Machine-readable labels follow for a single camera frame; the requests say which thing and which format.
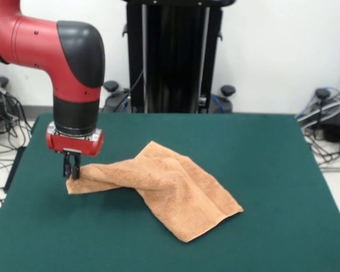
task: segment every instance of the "black machine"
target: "black machine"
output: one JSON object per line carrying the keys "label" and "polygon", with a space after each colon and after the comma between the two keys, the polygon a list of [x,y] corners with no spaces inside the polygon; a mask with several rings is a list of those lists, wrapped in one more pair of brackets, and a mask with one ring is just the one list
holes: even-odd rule
{"label": "black machine", "polygon": [[340,142],[340,98],[334,97],[331,97],[327,88],[317,89],[314,95],[317,101],[309,107],[310,114],[300,116],[299,124],[302,128],[322,130],[325,140],[338,143]]}
{"label": "black machine", "polygon": [[[128,0],[124,34],[133,88],[131,112],[209,111],[216,46],[222,38],[222,7],[234,2]],[[232,111],[228,99],[218,97],[218,101],[225,105],[223,111]]]}

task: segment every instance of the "towel fold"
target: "towel fold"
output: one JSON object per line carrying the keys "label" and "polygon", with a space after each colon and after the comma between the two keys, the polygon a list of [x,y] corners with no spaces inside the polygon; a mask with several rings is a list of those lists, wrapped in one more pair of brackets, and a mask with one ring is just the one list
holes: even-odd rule
{"label": "towel fold", "polygon": [[134,188],[152,213],[186,243],[243,211],[212,175],[189,157],[155,142],[134,159],[89,164],[81,168],[79,180],[67,180],[69,194],[120,187]]}

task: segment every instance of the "blue cable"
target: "blue cable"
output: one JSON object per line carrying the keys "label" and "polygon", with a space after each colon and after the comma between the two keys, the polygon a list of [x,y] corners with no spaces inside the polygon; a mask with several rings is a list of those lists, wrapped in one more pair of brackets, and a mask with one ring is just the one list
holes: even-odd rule
{"label": "blue cable", "polygon": [[306,105],[306,107],[296,116],[296,119],[297,118],[300,118],[304,113],[305,113],[305,111],[308,109],[308,107],[310,107],[310,105],[311,105],[311,102],[312,102],[312,100],[315,98],[315,95],[313,95],[312,97],[311,97],[311,99],[310,99],[310,101],[307,103],[307,105]]}
{"label": "blue cable", "polygon": [[219,101],[219,99],[217,98],[217,96],[216,95],[211,95],[211,98],[213,98],[213,100],[219,105],[220,110],[224,114],[225,113],[224,108],[223,108],[221,102]]}
{"label": "blue cable", "polygon": [[124,105],[122,106],[121,112],[125,112],[126,111],[126,103],[129,101],[128,98],[126,98],[126,100],[124,101]]}

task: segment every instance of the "green table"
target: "green table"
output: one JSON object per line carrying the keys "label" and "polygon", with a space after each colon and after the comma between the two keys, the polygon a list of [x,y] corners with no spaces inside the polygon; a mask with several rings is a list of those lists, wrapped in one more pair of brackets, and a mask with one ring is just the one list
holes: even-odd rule
{"label": "green table", "polygon": [[43,115],[0,213],[0,271],[340,271],[340,215],[292,116],[103,114],[101,154],[151,140],[190,156],[245,209],[184,244],[132,189],[67,195]]}

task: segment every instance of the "red robot arm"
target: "red robot arm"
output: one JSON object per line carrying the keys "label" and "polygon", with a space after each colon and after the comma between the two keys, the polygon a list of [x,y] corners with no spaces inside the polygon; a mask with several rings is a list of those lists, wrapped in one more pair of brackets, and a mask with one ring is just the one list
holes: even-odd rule
{"label": "red robot arm", "polygon": [[46,136],[50,149],[65,154],[99,153],[103,133],[96,123],[105,61],[96,28],[29,18],[20,12],[20,0],[0,0],[0,62],[49,74],[54,96],[54,123]]}

